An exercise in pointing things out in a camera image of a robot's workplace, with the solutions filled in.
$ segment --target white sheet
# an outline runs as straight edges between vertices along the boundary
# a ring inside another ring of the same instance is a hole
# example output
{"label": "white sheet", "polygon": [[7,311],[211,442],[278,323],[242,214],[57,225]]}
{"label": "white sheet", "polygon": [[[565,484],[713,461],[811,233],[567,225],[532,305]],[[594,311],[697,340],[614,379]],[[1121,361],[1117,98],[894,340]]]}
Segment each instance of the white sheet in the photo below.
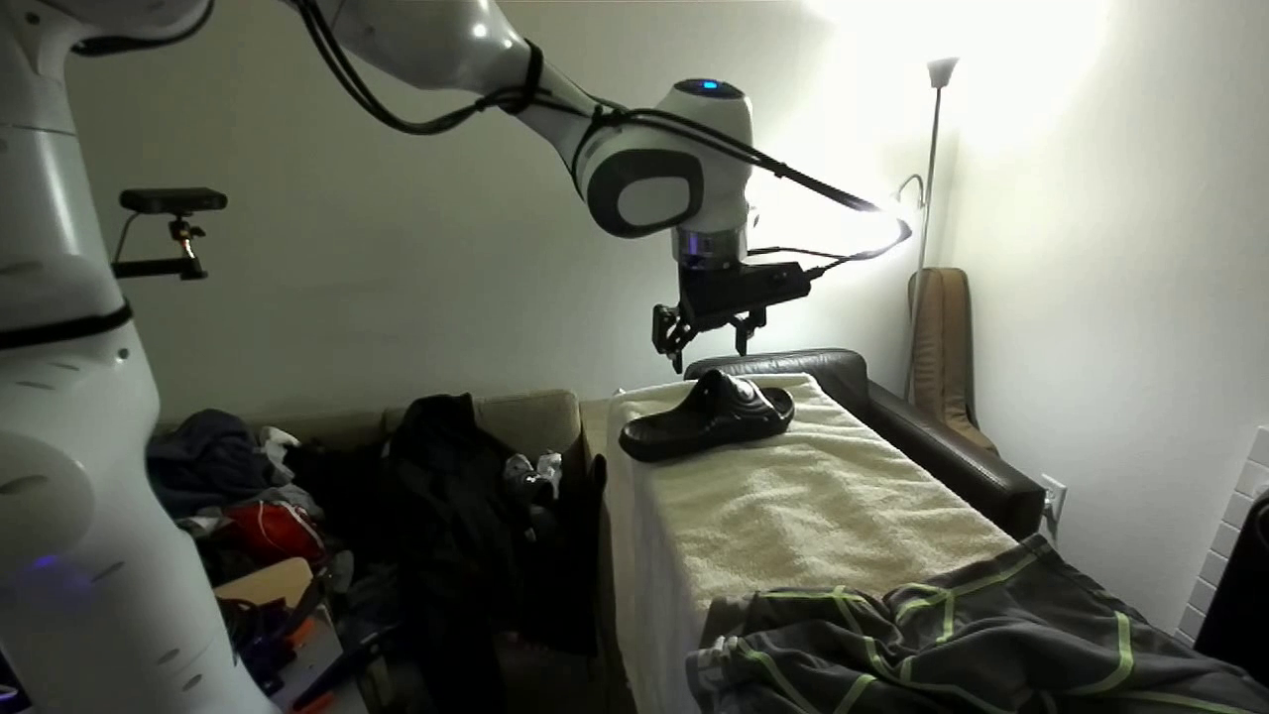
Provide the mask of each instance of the white sheet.
{"label": "white sheet", "polygon": [[672,463],[630,461],[619,430],[675,409],[690,383],[612,401],[614,625],[643,714],[697,710],[684,658],[719,594],[816,582],[883,594],[1013,547],[1013,537],[836,409],[813,378],[756,379],[790,389],[790,431]]}

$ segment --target white wall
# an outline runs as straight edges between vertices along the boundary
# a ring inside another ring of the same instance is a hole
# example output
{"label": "white wall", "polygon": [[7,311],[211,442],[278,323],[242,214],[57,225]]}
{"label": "white wall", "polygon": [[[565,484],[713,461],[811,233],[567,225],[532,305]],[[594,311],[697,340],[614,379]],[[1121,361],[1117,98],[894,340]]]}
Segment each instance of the white wall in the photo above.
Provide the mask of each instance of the white wall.
{"label": "white wall", "polygon": [[[554,69],[623,104],[659,104],[684,77],[743,85],[756,141],[842,186],[889,200],[922,168],[922,62],[864,50],[857,28],[811,5],[513,0],[509,17]],[[373,81],[409,115],[467,104]],[[604,238],[550,147],[509,115],[442,140],[378,128],[287,5],[222,0],[192,45],[73,62],[73,97],[109,233],[125,186],[229,196],[226,214],[201,214],[211,283],[126,286],[167,418],[381,409],[442,389],[594,397],[675,378],[649,350],[649,305],[680,298],[668,238]],[[811,219],[775,179],[755,196],[768,243],[857,246],[846,210],[813,202]],[[130,259],[155,250],[163,222],[138,222]],[[910,271],[912,246],[827,276],[813,303],[775,311],[755,350],[857,345],[894,378]],[[729,335],[690,356],[727,350]]]}
{"label": "white wall", "polygon": [[938,250],[975,283],[981,422],[1162,625],[1269,422],[1261,28],[1259,0],[1046,5],[947,97]]}

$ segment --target wall outlet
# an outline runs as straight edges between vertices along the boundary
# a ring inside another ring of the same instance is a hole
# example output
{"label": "wall outlet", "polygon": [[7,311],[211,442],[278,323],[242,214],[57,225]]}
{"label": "wall outlet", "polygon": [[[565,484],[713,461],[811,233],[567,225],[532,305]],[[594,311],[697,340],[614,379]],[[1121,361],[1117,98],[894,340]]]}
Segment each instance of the wall outlet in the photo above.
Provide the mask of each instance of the wall outlet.
{"label": "wall outlet", "polygon": [[1067,509],[1067,484],[1046,473],[1039,473],[1039,484],[1042,484],[1042,522],[1050,537],[1060,537],[1063,509]]}

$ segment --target gray blanket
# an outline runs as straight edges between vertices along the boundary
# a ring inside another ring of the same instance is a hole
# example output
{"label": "gray blanket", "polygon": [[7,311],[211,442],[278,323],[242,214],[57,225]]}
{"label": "gray blanket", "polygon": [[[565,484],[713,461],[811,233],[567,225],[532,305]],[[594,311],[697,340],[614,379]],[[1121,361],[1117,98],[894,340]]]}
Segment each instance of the gray blanket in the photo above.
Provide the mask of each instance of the gray blanket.
{"label": "gray blanket", "polygon": [[883,600],[713,604],[685,673],[708,714],[1269,714],[1247,669],[1183,645],[1046,538]]}

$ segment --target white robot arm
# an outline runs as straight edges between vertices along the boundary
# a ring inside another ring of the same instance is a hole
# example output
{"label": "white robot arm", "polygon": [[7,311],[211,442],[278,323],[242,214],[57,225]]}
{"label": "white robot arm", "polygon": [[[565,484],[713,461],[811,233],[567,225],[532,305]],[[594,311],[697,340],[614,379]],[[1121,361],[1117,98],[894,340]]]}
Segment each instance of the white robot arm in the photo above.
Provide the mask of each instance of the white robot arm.
{"label": "white robot arm", "polygon": [[[697,328],[762,325],[811,294],[801,266],[746,266],[746,97],[680,85],[628,110],[554,77],[491,0],[290,0],[344,87],[402,124],[341,61],[352,49],[413,87],[464,87],[505,108],[567,164],[594,222],[635,238],[675,229],[684,303],[659,311],[672,356]],[[0,0],[0,651],[47,714],[267,714],[229,651],[195,545],[146,484],[155,378],[111,275],[62,90],[73,50],[163,49],[197,30],[211,0]]]}

